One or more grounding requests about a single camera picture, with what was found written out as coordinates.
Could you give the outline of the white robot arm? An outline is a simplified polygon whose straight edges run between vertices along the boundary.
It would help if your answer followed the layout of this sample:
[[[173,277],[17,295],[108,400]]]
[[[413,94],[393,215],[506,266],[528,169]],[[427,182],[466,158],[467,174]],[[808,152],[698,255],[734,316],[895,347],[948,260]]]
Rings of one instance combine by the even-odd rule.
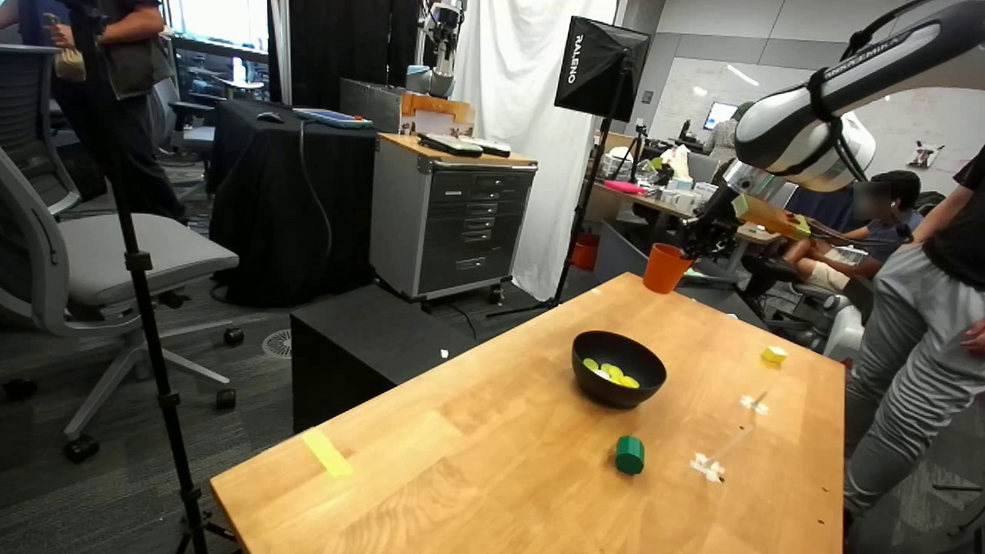
[[[751,102],[733,130],[734,159],[815,194],[867,189],[873,134],[853,119],[890,88],[985,42],[985,0],[908,0],[855,32],[838,64]]]

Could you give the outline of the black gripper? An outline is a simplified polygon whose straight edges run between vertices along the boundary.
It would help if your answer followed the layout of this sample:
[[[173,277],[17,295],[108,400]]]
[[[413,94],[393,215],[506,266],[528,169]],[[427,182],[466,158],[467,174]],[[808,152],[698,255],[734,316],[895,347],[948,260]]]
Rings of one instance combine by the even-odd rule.
[[[716,255],[734,234],[738,219],[733,198],[708,199],[698,215],[684,228],[684,251],[689,259]]]

